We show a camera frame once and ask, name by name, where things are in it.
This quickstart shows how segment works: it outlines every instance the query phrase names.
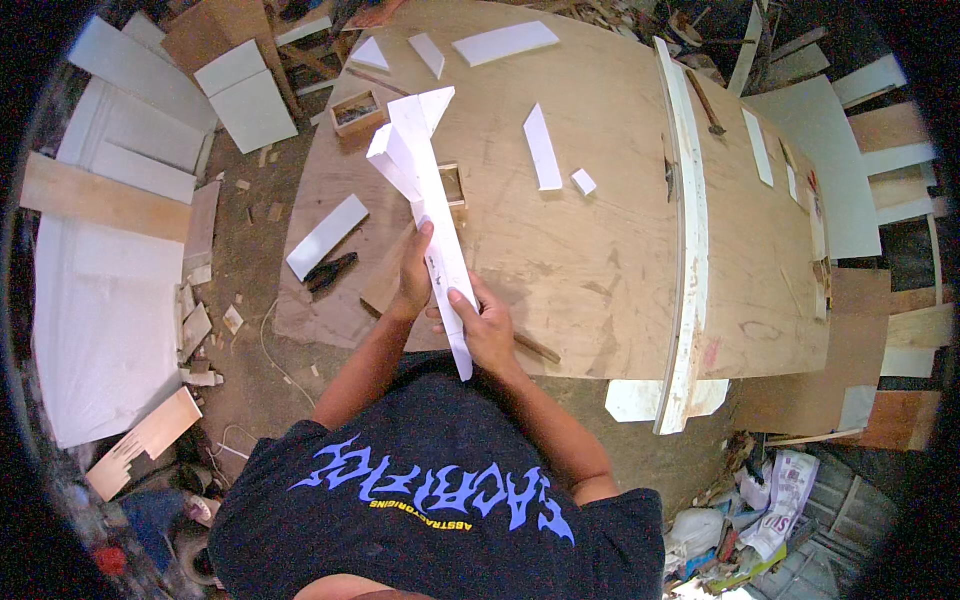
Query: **red object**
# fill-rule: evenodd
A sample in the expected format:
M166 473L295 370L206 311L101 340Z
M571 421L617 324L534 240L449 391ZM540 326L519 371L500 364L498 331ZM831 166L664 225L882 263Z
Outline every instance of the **red object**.
M94 550L93 561L105 575L123 575L127 568L127 555L122 549L114 546Z

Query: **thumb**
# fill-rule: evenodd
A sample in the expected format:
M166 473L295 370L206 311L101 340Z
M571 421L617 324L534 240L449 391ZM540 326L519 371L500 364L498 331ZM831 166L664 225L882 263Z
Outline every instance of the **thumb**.
M467 297L464 296L460 290L451 287L446 291L446 297L450 300L450 306L453 308L453 312L457 313L460 320L464 322L466 329L473 329L483 322L483 320L480 319L480 315L477 314L476 309L473 308L473 304L470 304L470 301L467 300Z

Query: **white cable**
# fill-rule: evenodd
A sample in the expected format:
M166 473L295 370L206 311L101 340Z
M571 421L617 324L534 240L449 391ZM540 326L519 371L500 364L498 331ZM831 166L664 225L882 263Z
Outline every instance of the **white cable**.
M304 390L300 386L299 383L294 381L294 378L291 377L288 372L280 368L280 365L278 365L276 361L274 361L274 359L270 357L270 352L267 351L267 347L263 344L263 325L267 324L267 318L270 317L270 313L272 313L274 311L274 308L276 308L276 302L278 300L280 300L280 298L277 298L276 300L274 300L274 303L271 304L270 308L267 310L267 314L263 316L263 321L260 322L260 347L263 349L263 353L264 355L266 355L267 360L270 361L270 364L273 365L278 371L282 372L283 376L286 377L287 380L290 381L290 383L294 384L298 390L303 392L303 395L306 396L307 401L310 402L310 406L312 406L313 408L317 408L317 403L313 401L313 398L310 397L310 394L308 394L306 390Z

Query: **hand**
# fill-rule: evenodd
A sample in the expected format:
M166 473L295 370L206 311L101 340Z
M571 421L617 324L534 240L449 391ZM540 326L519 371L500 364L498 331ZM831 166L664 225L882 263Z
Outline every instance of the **hand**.
M400 265L400 287L390 303L387 312L402 321L414 321L423 307L430 301L430 274L426 270L423 256L433 237L433 223L427 221L420 226L407 243Z
M510 319L509 307L493 294L479 275L473 271L469 275L473 295L480 304L480 314L467 297L453 288L448 290L447 298L464 322L464 338L473 361L500 379L523 375L514 356L514 323ZM439 317L440 311L428 309L427 316Z

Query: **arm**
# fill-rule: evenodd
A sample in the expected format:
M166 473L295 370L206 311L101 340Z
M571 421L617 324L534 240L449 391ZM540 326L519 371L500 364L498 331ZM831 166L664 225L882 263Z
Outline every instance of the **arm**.
M480 303L480 314L456 290L450 290L450 304L464 322L473 360L503 386L527 437L546 456L552 469L569 482L578 505L620 494L604 447L537 387L516 361L514 326L507 306L474 273L470 273L470 283Z
M430 300L430 275L423 254L432 235L433 224L427 221L411 238L390 308L320 396L310 418L330 431L382 398L393 381L410 328Z

